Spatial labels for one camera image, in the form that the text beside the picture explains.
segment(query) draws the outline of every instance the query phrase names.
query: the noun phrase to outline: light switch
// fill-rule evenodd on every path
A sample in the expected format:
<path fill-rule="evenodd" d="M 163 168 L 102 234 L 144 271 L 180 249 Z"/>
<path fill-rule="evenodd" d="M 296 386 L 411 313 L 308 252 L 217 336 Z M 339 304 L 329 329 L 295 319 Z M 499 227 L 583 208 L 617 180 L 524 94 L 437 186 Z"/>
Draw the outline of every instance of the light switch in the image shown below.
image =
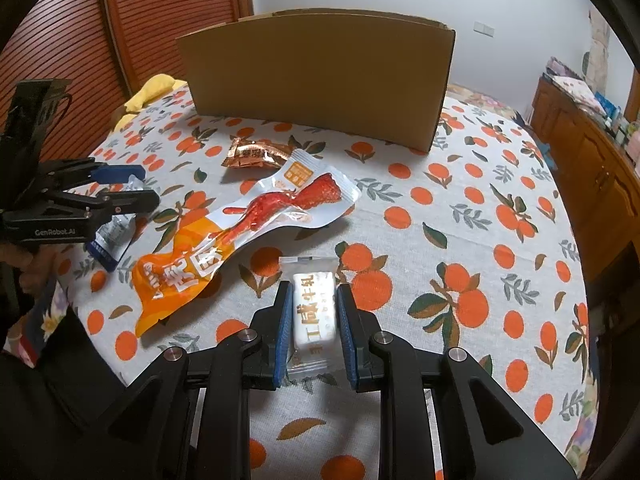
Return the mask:
<path fill-rule="evenodd" d="M 485 25 L 484 23 L 480 22 L 474 23 L 474 31 L 491 37 L 493 37 L 495 34 L 495 29 L 493 27 L 489 27 L 489 25 Z"/>

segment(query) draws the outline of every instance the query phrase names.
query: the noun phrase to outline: screw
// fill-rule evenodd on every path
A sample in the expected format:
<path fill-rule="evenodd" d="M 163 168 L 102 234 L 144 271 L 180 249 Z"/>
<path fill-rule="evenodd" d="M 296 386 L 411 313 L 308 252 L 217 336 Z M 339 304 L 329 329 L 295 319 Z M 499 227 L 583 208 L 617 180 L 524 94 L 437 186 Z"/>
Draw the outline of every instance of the screw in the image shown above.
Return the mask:
<path fill-rule="evenodd" d="M 240 332 L 238 332 L 238 337 L 240 341 L 244 341 L 248 343 L 249 341 L 253 341 L 258 337 L 258 333 L 253 328 L 243 328 Z"/>
<path fill-rule="evenodd" d="M 464 361 L 466 359 L 466 356 L 467 356 L 466 351 L 457 346 L 449 350 L 449 357 L 451 357 L 451 359 L 459 363 Z"/>
<path fill-rule="evenodd" d="M 167 348 L 164 352 L 162 352 L 162 357 L 164 357 L 167 361 L 177 361 L 184 354 L 184 350 L 179 346 L 172 346 L 171 348 Z"/>
<path fill-rule="evenodd" d="M 381 330 L 373 335 L 373 341 L 380 343 L 381 345 L 388 345 L 394 340 L 394 335 L 391 332 L 385 332 Z"/>

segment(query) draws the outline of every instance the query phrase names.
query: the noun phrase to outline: orange snack package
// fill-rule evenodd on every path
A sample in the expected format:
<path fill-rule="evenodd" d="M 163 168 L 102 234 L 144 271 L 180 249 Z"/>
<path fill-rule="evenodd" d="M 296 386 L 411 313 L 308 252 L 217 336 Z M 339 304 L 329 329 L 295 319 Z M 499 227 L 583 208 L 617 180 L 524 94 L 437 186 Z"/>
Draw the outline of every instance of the orange snack package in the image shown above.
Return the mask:
<path fill-rule="evenodd" d="M 181 228 L 171 253 L 138 260 L 132 270 L 142 302 L 136 336 L 196 298 L 225 260 L 251 240 L 281 226 L 325 226 L 359 197 L 339 170 L 294 150 L 280 171 L 246 195 Z"/>
<path fill-rule="evenodd" d="M 226 168 L 281 168 L 291 156 L 292 147 L 270 140 L 236 137 L 222 166 Z"/>

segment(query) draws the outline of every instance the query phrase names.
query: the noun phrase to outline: small snack packet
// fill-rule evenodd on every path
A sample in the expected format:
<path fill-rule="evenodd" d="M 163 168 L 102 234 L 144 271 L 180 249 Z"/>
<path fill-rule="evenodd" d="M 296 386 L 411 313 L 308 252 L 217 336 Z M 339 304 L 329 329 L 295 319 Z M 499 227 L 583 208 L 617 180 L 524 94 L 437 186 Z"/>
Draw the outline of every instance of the small snack packet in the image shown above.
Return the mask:
<path fill-rule="evenodd" d="M 283 279 L 293 287 L 287 375 L 315 377 L 344 365 L 335 308 L 338 258 L 280 258 Z"/>
<path fill-rule="evenodd" d="M 145 184 L 131 175 L 123 191 L 140 191 Z M 101 225 L 95 233 L 95 240 L 85 244 L 85 248 L 104 267 L 113 272 L 129 247 L 136 233 L 136 215 L 114 215 L 110 222 Z"/>
<path fill-rule="evenodd" d="M 339 170 L 294 150 L 280 171 L 256 182 L 246 195 L 181 228 L 171 253 L 137 261 L 132 280 L 142 314 L 136 335 L 196 298 L 234 251 L 261 234 L 281 226 L 325 226 L 359 197 Z"/>
<path fill-rule="evenodd" d="M 281 168 L 290 157 L 292 147 L 268 140 L 236 137 L 222 166 L 226 168 Z"/>

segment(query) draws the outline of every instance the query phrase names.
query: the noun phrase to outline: cardboard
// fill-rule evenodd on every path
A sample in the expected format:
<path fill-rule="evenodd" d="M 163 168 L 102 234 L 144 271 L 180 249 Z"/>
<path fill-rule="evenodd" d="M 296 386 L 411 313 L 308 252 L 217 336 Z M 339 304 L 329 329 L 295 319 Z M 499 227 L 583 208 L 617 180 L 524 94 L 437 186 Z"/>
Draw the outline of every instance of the cardboard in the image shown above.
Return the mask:
<path fill-rule="evenodd" d="M 200 115 L 317 126 L 428 152 L 455 31 L 389 12 L 294 9 L 178 38 Z"/>

